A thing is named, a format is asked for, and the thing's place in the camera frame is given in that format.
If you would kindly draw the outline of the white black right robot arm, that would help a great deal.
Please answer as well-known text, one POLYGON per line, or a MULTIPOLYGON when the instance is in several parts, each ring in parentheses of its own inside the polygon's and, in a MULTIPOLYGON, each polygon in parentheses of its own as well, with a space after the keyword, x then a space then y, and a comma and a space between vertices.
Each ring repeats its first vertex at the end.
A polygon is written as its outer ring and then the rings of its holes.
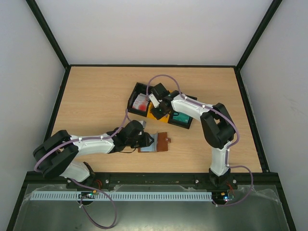
POLYGON ((229 151, 236 128, 226 109, 218 103, 201 103, 183 94, 180 90, 169 92, 163 84, 146 87, 146 96, 153 104, 151 113, 159 120, 171 112, 183 113, 199 121, 205 140, 212 147, 212 162, 209 169, 210 184, 221 188, 230 175, 229 151))

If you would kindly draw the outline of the brown leather card holder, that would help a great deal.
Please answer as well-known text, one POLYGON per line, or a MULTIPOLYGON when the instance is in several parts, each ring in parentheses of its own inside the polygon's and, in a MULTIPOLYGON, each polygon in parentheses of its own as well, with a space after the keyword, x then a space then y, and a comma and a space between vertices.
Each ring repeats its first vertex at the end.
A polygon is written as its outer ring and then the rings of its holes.
POLYGON ((167 132, 159 132, 154 135, 154 143, 149 147, 139 148, 139 153, 159 153, 168 151, 168 145, 171 143, 171 138, 168 137, 167 132))

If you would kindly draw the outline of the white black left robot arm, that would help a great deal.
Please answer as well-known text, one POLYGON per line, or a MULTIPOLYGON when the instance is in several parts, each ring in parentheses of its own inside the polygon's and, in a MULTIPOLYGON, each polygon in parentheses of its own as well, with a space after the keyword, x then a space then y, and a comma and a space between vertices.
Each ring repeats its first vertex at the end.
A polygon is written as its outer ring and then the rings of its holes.
POLYGON ((33 151, 34 170, 44 178, 64 177, 79 184, 92 186, 95 173, 87 162, 77 157, 89 154, 113 154, 126 147, 133 150, 154 147, 157 136, 144 131, 145 121, 122 123, 113 131, 98 136, 75 136, 60 130, 33 151))

